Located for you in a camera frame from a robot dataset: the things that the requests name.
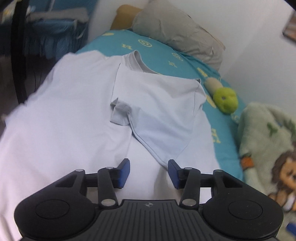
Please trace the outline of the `white t-shirt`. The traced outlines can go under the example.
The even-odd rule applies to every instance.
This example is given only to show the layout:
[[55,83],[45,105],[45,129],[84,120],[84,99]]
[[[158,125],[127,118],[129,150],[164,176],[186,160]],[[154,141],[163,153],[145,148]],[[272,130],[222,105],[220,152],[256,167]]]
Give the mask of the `white t-shirt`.
[[23,199],[76,169],[94,173],[128,158],[119,199],[177,198],[170,159],[202,173],[219,168],[205,102],[198,80],[158,74],[138,51],[65,55],[4,119],[1,240],[20,238],[14,210]]

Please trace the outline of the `teal patterned bed sheet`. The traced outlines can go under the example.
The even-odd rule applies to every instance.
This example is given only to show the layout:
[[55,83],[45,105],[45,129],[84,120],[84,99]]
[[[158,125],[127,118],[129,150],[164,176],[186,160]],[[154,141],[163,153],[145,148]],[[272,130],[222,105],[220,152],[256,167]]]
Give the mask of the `teal patterned bed sheet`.
[[[162,75],[180,78],[199,79],[217,78],[224,87],[229,87],[220,74],[209,65],[185,53],[149,37],[141,36],[130,30],[113,30],[103,33],[95,40],[78,50],[79,53],[97,50],[105,56],[125,55],[134,50],[140,52],[143,62],[151,70]],[[236,134],[240,115],[245,108],[240,99],[238,109],[230,115],[223,114],[207,95],[203,110],[212,129],[215,154],[220,167],[243,180],[244,175],[238,154]]]

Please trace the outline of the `green plush toy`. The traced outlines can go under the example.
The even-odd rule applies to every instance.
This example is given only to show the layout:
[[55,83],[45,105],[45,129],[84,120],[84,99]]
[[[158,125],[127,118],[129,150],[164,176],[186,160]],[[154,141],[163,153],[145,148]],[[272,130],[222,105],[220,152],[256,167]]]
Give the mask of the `green plush toy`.
[[204,81],[204,87],[209,92],[215,106],[224,114],[232,114],[238,109],[238,98],[236,92],[230,87],[224,87],[222,83],[214,78],[208,77]]

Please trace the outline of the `green cartoon lion blanket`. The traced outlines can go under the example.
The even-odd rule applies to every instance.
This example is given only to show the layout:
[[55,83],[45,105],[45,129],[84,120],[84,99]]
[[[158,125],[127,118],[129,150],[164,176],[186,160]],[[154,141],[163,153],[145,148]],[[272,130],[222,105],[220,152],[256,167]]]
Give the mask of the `green cartoon lion blanket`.
[[239,156],[248,185],[295,211],[295,117],[252,102],[238,124]]

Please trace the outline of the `grey pillow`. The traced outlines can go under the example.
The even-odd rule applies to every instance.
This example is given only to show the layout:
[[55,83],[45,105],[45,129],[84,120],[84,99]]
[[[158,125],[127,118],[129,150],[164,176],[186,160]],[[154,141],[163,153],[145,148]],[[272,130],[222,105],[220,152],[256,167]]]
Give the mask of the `grey pillow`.
[[224,44],[169,1],[149,1],[133,19],[132,30],[220,69]]

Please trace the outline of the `yellow-brown cushion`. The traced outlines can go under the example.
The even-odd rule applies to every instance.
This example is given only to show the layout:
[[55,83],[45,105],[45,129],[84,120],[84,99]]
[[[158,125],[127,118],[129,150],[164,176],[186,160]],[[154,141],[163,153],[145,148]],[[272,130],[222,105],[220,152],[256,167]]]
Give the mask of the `yellow-brown cushion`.
[[116,16],[111,24],[110,30],[126,30],[132,27],[135,16],[142,9],[128,4],[121,5],[116,10]]

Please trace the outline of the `blue office chair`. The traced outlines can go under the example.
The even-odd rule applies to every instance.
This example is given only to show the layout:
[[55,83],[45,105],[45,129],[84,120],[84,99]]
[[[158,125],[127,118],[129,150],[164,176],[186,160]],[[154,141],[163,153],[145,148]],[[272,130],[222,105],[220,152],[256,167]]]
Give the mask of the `blue office chair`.
[[29,1],[24,54],[61,59],[87,42],[96,1]]

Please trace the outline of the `framed dark floral painting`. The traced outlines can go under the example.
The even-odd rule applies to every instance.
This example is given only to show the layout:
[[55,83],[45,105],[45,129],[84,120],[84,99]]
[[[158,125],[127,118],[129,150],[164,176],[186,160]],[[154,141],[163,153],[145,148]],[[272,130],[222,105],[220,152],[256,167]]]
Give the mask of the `framed dark floral painting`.
[[296,41],[296,12],[294,11],[282,32],[283,36],[291,41]]

